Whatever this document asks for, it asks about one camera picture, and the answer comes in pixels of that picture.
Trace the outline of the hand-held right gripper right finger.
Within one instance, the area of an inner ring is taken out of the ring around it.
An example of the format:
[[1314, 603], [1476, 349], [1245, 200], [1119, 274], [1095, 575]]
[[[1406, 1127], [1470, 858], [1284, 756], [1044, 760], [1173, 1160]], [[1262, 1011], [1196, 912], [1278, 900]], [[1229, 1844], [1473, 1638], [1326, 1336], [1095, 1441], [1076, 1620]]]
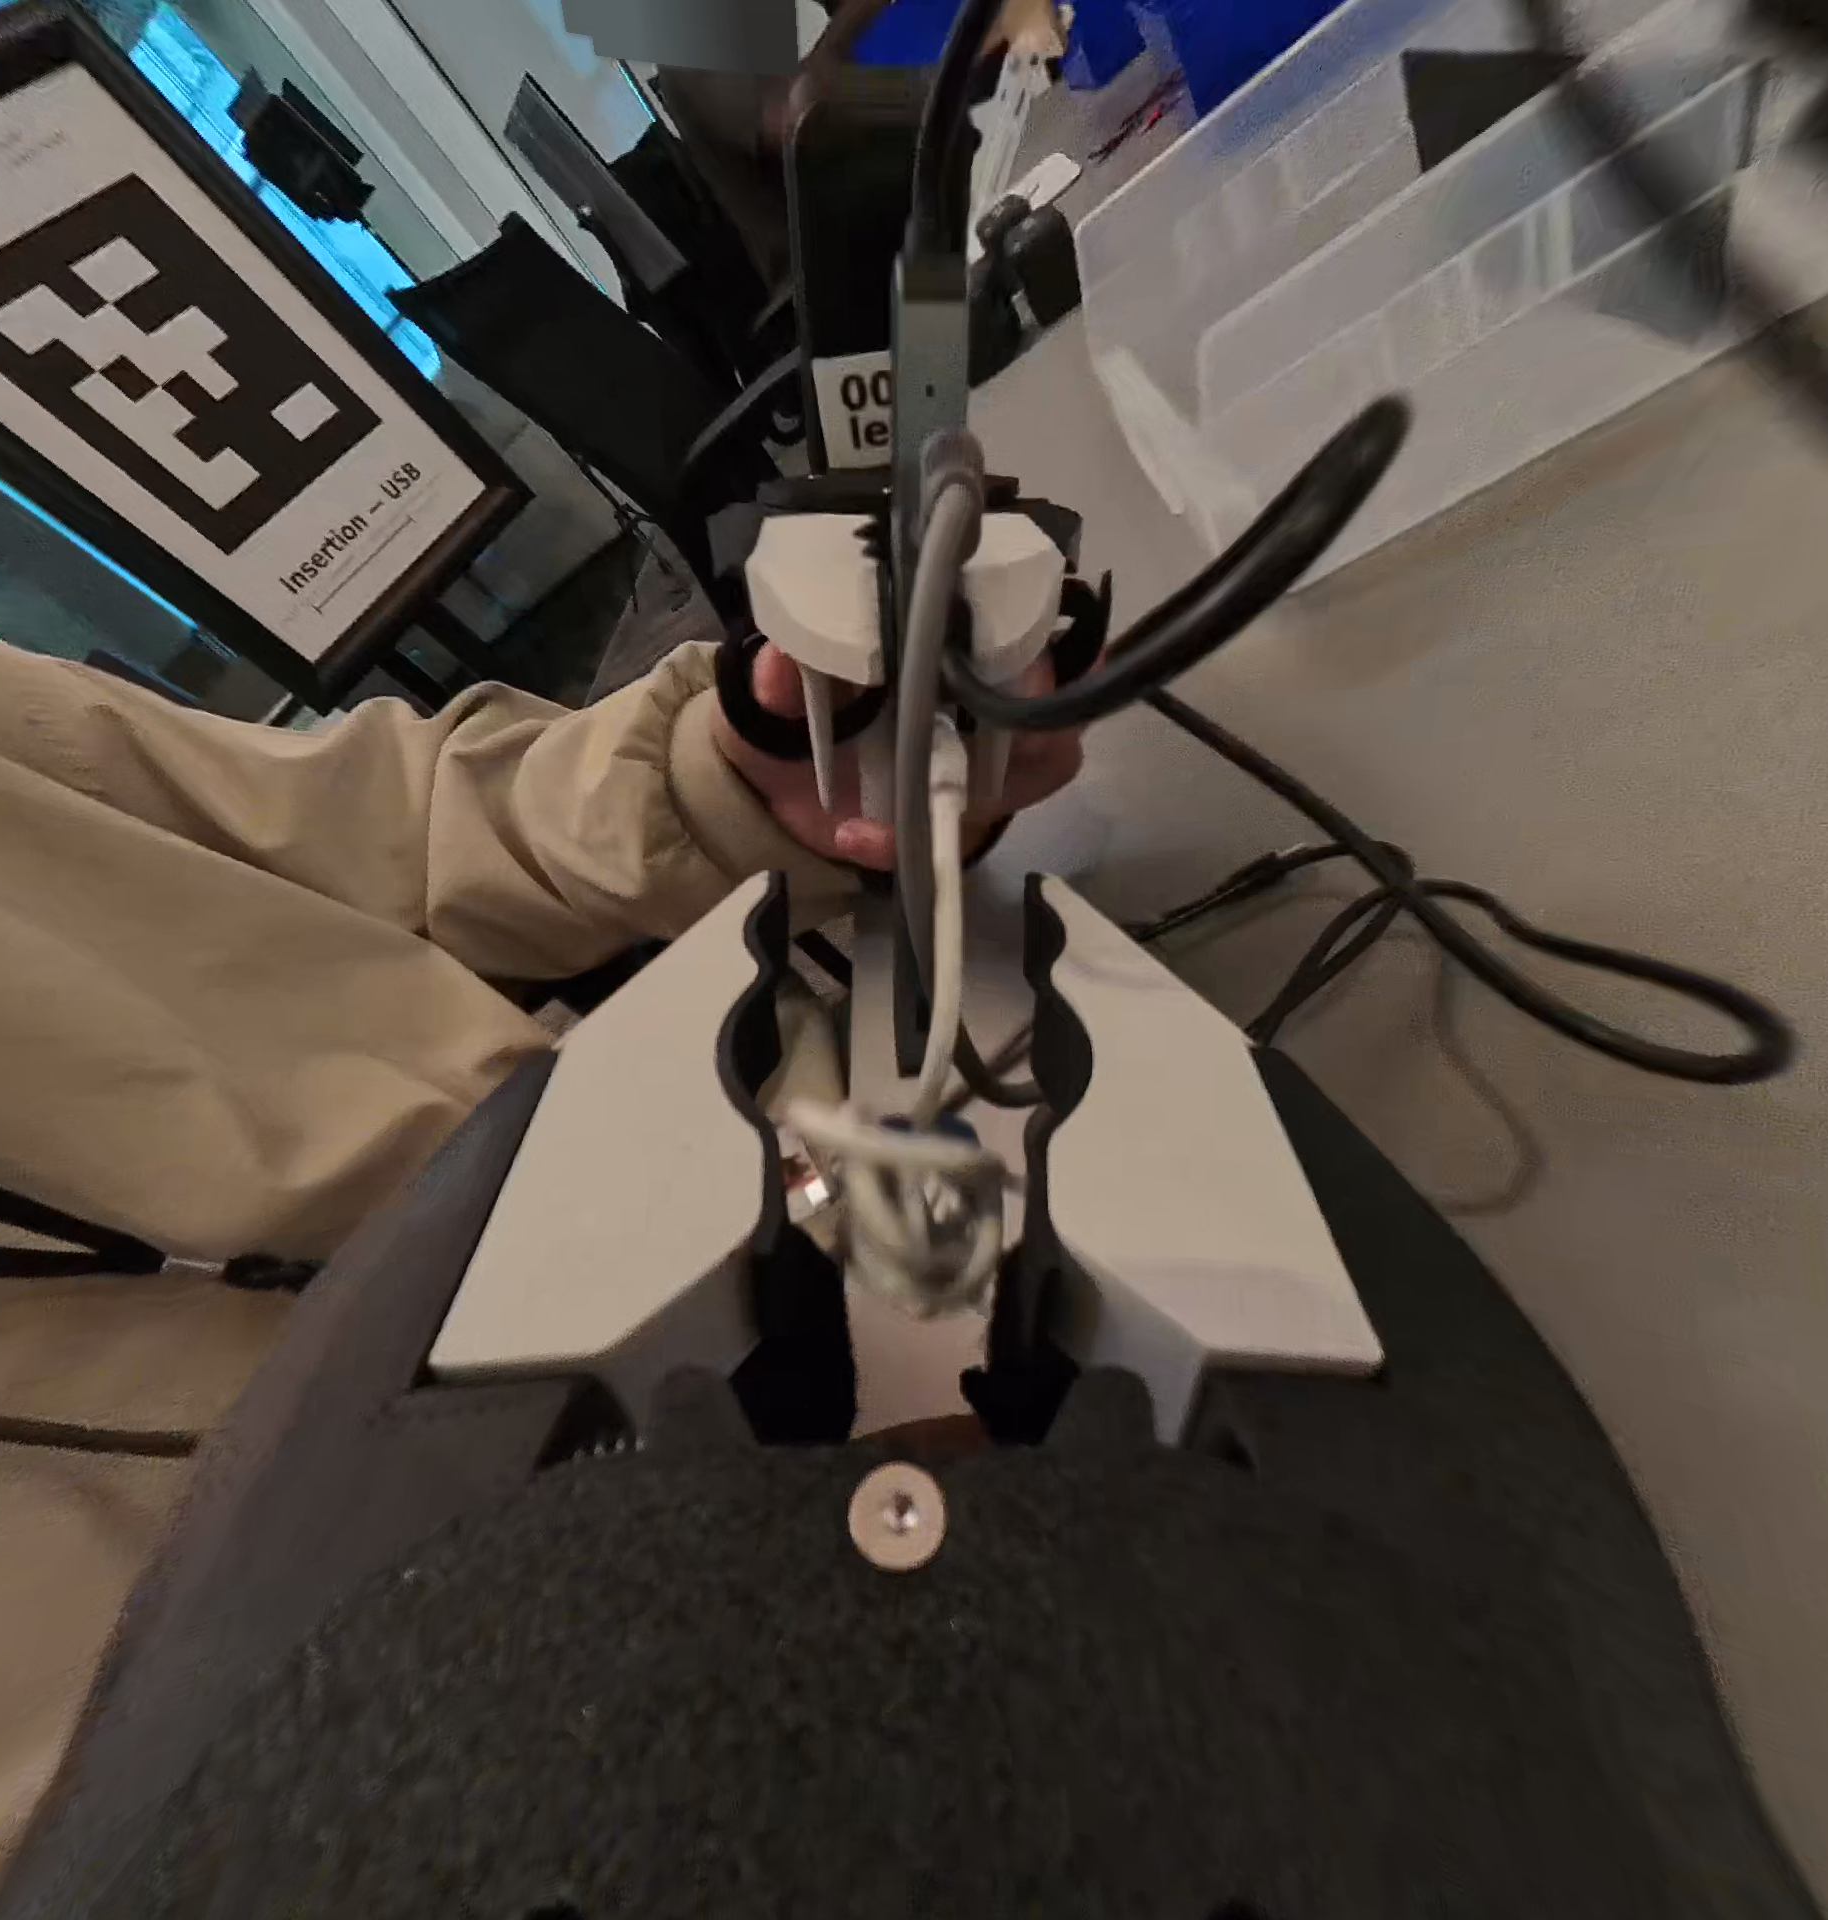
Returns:
[[1060, 877], [1025, 883], [1021, 974], [1038, 1102], [988, 1317], [988, 1434], [1044, 1441], [1090, 1372], [1139, 1381], [1164, 1443], [1227, 1368], [1376, 1375], [1246, 1036]]

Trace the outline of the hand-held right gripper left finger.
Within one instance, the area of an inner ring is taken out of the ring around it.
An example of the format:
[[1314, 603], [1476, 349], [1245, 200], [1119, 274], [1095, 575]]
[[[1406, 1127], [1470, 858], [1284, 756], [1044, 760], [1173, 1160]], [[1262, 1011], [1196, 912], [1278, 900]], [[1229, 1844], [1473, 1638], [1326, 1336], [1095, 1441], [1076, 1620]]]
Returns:
[[846, 1284], [787, 1218], [758, 1092], [783, 1062], [787, 883], [758, 876], [559, 1046], [430, 1345], [438, 1384], [566, 1381], [644, 1434], [726, 1381], [768, 1443], [855, 1426]]

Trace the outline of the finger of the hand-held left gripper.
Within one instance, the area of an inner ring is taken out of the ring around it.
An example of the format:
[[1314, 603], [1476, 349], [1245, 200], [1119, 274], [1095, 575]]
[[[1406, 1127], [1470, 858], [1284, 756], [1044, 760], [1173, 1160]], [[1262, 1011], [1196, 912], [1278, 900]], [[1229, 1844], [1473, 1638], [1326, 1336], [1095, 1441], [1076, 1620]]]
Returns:
[[[1060, 598], [1057, 544], [1025, 513], [983, 513], [959, 571], [966, 610], [959, 649], [972, 675], [995, 692], [1021, 692], [1057, 627]], [[966, 812], [991, 814], [1004, 785], [1009, 733], [959, 707], [959, 736], [966, 749]]]
[[822, 809], [852, 749], [859, 814], [891, 812], [891, 581], [859, 513], [765, 518], [744, 562], [758, 637], [799, 673]]

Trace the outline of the grey metal USB hub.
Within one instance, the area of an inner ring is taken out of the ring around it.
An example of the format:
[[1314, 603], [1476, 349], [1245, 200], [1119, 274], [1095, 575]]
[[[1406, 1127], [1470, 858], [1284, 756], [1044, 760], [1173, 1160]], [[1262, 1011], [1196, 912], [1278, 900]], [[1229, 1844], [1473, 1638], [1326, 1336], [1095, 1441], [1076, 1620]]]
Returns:
[[929, 733], [914, 723], [936, 718], [936, 669], [904, 681], [904, 627], [923, 525], [923, 448], [936, 434], [966, 422], [966, 262], [962, 255], [904, 252], [891, 287], [891, 434], [879, 600], [882, 707], [859, 740], [859, 801], [869, 818], [894, 835], [885, 926], [885, 1065], [898, 1079], [920, 1068], [929, 1036], [927, 971], [931, 962], [936, 881], [929, 871], [931, 829], [927, 803]]

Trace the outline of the white USB cable blue tape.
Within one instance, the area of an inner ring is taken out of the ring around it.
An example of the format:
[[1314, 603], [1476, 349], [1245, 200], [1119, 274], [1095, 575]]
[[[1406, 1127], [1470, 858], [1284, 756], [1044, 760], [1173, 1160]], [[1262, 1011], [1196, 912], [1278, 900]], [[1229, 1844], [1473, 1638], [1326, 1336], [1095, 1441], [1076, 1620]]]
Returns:
[[1004, 1248], [1004, 1163], [943, 1111], [965, 1011], [965, 870], [959, 829], [969, 764], [950, 718], [929, 724], [929, 1036], [901, 1117], [797, 1098], [786, 1127], [832, 1177], [855, 1284], [904, 1317], [978, 1310]]

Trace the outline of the blue plastic bin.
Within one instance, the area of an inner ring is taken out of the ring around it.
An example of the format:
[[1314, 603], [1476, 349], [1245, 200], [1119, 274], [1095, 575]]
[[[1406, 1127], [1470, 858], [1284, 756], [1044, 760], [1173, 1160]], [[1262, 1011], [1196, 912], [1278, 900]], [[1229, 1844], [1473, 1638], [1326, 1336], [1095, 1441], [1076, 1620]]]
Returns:
[[1061, 80], [1100, 90], [1149, 56], [1196, 102], [1216, 103], [1262, 71], [1339, 2], [1071, 2]]

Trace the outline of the clear plastic divided bin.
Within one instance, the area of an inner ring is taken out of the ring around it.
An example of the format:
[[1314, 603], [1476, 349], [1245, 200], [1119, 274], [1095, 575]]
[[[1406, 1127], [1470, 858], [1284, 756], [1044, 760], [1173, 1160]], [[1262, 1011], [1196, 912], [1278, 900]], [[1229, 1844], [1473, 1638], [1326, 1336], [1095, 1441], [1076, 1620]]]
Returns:
[[1339, 2], [1073, 229], [1084, 337], [1125, 438], [1201, 422], [1196, 356], [1395, 193], [1546, 90], [1574, 60], [1513, 2]]
[[1633, 158], [1678, 170], [1715, 236], [1623, 200], [1525, 50], [1409, 46], [1311, 110], [1217, 191], [1242, 214], [1188, 370], [1188, 513], [1229, 544], [1362, 406], [1412, 406], [1388, 477], [1311, 581], [1406, 536], [1665, 389], [1739, 341], [1734, 248], [1789, 214], [1792, 300], [1828, 298], [1828, 212], [1782, 157], [1808, 84], [1715, 46], [1684, 12], [1581, 71], [1632, 113]]

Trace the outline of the person's left forearm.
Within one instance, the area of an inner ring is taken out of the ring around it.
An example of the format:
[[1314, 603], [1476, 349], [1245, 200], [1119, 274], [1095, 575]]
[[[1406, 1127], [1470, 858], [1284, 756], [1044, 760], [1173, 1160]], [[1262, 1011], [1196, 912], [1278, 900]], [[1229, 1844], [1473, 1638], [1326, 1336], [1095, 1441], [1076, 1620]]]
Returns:
[[591, 707], [311, 733], [0, 640], [0, 1190], [178, 1260], [324, 1260], [546, 1031], [508, 988], [786, 863], [712, 646]]

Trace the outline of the person's left hand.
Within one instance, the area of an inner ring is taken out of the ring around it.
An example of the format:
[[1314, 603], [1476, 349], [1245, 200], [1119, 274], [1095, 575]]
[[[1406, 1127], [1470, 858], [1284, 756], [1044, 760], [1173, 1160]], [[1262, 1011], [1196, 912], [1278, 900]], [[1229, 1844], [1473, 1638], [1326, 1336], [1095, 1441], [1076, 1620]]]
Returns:
[[[735, 718], [762, 710], [774, 724], [804, 718], [799, 669], [770, 645], [752, 649], [742, 668], [731, 660], [719, 669], [715, 659], [734, 659], [726, 645], [702, 649], [699, 686], [712, 736], [734, 777], [751, 790], [752, 812], [775, 829], [778, 848], [757, 852], [757, 871], [787, 871], [787, 909], [794, 926], [819, 926], [838, 922], [864, 891], [894, 871], [898, 838], [888, 822], [875, 822], [859, 812], [856, 746], [838, 749], [835, 803], [822, 805], [817, 777], [809, 760], [765, 754]], [[959, 829], [965, 870], [972, 870], [995, 848], [1009, 821], [1048, 803], [1076, 779], [1084, 762], [1084, 727], [1054, 733], [1014, 733], [1008, 740], [1004, 782], [995, 801], [972, 803]]]

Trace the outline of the black office chair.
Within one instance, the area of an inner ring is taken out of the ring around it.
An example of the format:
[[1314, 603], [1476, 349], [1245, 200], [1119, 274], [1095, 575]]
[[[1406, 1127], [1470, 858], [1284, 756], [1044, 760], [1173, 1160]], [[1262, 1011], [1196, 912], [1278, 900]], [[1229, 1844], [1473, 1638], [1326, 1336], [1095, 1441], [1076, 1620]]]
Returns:
[[687, 453], [726, 389], [523, 216], [504, 216], [481, 252], [388, 300], [443, 357], [673, 529]]

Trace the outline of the framed black white marker sign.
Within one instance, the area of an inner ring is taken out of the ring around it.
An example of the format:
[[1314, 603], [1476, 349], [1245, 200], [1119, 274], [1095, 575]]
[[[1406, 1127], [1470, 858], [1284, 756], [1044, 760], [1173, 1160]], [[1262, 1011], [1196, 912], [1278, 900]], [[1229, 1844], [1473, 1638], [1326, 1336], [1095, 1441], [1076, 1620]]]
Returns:
[[0, 479], [311, 707], [531, 499], [74, 2], [0, 7]]

